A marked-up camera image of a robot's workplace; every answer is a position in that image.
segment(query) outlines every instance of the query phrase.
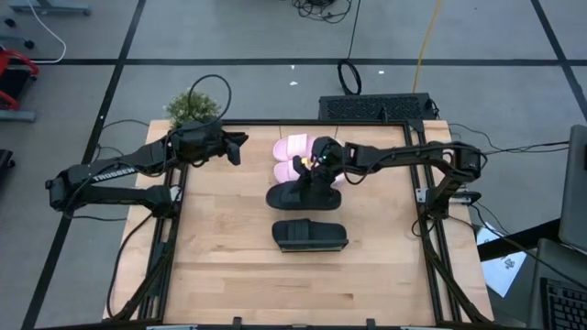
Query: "white paper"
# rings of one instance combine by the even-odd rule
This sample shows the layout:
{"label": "white paper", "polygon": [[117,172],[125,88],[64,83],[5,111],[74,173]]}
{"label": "white paper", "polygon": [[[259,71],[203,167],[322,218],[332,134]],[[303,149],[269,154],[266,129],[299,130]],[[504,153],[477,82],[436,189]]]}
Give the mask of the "white paper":
{"label": "white paper", "polygon": [[[477,234],[477,245],[493,241],[498,236],[486,228],[482,228]],[[515,275],[522,268],[522,263],[526,258],[526,253],[516,252],[501,258],[495,258],[482,262],[483,275],[485,283],[492,288],[497,294],[505,297],[514,282]]]}

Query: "black keyboard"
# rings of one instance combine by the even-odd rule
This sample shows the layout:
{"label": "black keyboard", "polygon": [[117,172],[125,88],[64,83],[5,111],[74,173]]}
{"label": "black keyboard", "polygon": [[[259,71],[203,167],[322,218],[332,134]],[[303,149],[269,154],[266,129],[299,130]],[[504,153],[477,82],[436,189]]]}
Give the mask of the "black keyboard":
{"label": "black keyboard", "polygon": [[587,330],[587,292],[558,280],[540,279],[544,327],[550,330]]}

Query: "pink slipper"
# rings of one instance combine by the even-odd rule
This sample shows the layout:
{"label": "pink slipper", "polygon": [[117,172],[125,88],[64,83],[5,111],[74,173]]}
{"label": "pink slipper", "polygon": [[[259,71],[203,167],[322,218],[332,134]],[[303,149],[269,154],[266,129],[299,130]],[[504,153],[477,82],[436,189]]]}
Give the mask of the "pink slipper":
{"label": "pink slipper", "polygon": [[[294,170],[293,160],[277,163],[273,168],[273,174],[275,174],[275,179],[278,183],[296,181],[300,177],[300,174]],[[338,175],[334,182],[332,182],[332,185],[343,182],[344,178],[345,176],[343,174]]]}
{"label": "pink slipper", "polygon": [[273,146],[273,157],[278,161],[292,160],[294,156],[312,156],[312,145],[316,140],[307,134],[296,134],[284,137]]}

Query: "wooden tabletop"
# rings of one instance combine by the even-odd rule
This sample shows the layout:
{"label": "wooden tabletop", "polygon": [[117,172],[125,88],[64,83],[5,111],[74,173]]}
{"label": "wooden tabletop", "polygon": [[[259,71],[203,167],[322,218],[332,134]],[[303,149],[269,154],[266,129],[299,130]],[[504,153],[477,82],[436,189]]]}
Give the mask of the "wooden tabletop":
{"label": "wooden tabletop", "polygon": [[[447,123],[425,122],[428,141],[450,141]],[[150,124],[147,142],[167,133],[168,121]],[[433,325],[434,315],[420,239],[411,233],[416,209],[408,167],[369,176],[361,185],[344,182],[335,211],[279,211],[265,204],[276,183],[271,150],[291,134],[335,136],[378,148],[401,147],[404,134],[393,126],[226,126],[244,131],[242,164],[212,159],[188,173],[164,322],[245,325]],[[420,171],[423,186],[424,172]],[[442,173],[434,170],[435,182]],[[137,187],[162,179],[138,176]],[[130,207],[125,234],[149,211]],[[465,206],[450,214],[470,221]],[[283,254],[271,237],[278,220],[309,217],[347,228],[341,252]],[[128,242],[120,260],[112,306],[119,311],[145,276],[153,236],[150,220]],[[471,229],[444,222],[454,278],[469,299],[493,318]],[[446,288],[438,276],[444,317],[450,319]]]}

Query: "potted plant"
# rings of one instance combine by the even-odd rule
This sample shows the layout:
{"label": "potted plant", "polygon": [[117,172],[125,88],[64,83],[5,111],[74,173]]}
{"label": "potted plant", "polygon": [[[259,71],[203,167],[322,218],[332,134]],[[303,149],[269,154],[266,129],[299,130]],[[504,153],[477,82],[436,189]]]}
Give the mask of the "potted plant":
{"label": "potted plant", "polygon": [[218,115],[218,105],[208,95],[199,92],[192,92],[189,89],[177,96],[174,96],[170,103],[163,108],[169,114],[172,121],[172,129],[191,121],[202,121],[211,116]]}

